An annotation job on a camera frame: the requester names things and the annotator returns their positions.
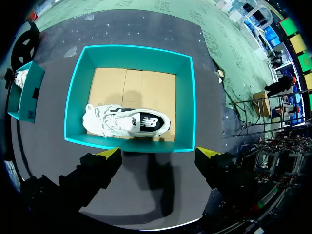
cardboard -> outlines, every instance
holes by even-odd
[[[268,96],[265,93],[265,91],[261,91],[253,95],[253,99],[260,99],[260,98],[267,98],[267,97]],[[259,100],[259,106],[260,106],[260,112],[258,108],[258,102],[257,101],[253,102],[253,107],[259,117],[263,117],[263,116],[267,117],[271,115],[269,99]]]
[[[175,75],[131,69],[96,68],[89,103],[94,106],[119,104],[123,108],[152,109],[164,113],[171,121],[170,130],[152,140],[175,141]],[[115,138],[133,139],[134,137],[115,136]]]

table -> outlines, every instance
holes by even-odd
[[[135,44],[192,56],[197,99],[196,146],[223,152],[222,105],[217,98],[221,96],[220,84],[198,25],[140,10],[109,10],[93,13],[93,20],[85,18],[64,21],[41,33],[35,62],[45,70],[45,75],[36,122],[12,120],[14,153],[24,179],[46,175],[58,184],[58,176],[73,171],[80,157],[102,151],[64,140],[68,86],[85,45]],[[123,165],[109,187],[100,190],[80,212],[113,225],[141,230],[168,228],[200,218],[211,189],[194,165],[194,156],[194,152],[123,152]]]

white sneaker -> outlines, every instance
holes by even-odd
[[[169,118],[148,109],[127,109],[120,105],[86,106],[82,125],[90,133],[106,137],[159,137],[170,129]]]

floor mat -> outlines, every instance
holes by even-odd
[[[214,0],[85,0],[80,4],[74,0],[63,0],[40,16],[36,25],[43,31],[83,14],[86,14],[86,20],[92,20],[93,17],[87,14],[112,9],[155,11],[201,26],[210,56],[225,71],[224,88],[233,101],[249,100],[253,93],[264,90],[264,86],[272,83],[267,61],[261,61],[256,56],[237,25],[217,9]],[[233,108],[229,97],[227,107]],[[241,120],[246,121],[244,113],[240,109],[238,111]],[[247,104],[248,122],[256,123],[257,119],[255,110]]]

